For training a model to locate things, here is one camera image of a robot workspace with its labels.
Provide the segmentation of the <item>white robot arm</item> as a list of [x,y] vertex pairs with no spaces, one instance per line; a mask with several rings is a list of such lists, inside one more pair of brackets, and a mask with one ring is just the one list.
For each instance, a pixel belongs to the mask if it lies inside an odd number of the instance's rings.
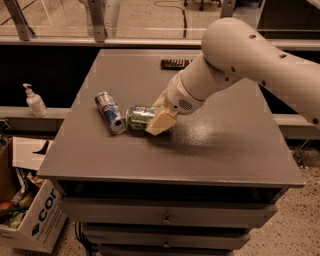
[[202,37],[201,53],[168,83],[154,105],[146,131],[158,135],[179,115],[189,115],[214,93],[246,78],[320,128],[320,65],[271,45],[236,18],[213,22]]

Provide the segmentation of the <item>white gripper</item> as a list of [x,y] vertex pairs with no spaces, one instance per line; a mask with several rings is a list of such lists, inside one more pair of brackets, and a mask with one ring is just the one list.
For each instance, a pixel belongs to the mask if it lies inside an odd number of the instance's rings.
[[146,131],[154,136],[170,129],[177,123],[177,115],[189,115],[204,104],[203,100],[197,100],[185,89],[181,73],[177,73],[168,83],[165,91],[153,103],[160,108],[147,125]]

